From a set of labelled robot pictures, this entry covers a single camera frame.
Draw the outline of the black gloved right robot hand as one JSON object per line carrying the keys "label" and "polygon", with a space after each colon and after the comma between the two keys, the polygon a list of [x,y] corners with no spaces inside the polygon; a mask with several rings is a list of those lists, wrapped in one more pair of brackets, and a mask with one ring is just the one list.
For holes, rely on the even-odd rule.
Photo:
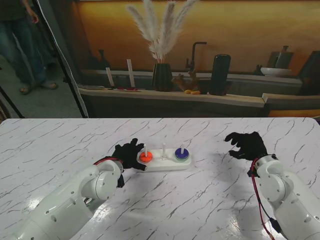
{"label": "black gloved right robot hand", "polygon": [[268,155],[264,141],[256,131],[252,133],[232,132],[225,137],[224,141],[231,142],[232,146],[239,148],[238,151],[229,151],[229,155],[238,160],[254,161]]}

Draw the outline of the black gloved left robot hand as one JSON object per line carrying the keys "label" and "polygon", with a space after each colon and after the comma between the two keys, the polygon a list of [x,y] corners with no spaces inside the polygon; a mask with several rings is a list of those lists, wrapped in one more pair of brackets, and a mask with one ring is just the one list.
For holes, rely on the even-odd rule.
{"label": "black gloved left robot hand", "polygon": [[117,144],[111,156],[120,160],[124,169],[145,171],[147,166],[137,161],[137,155],[144,148],[144,144],[137,144],[137,142],[138,139],[133,138],[130,143],[122,146]]}

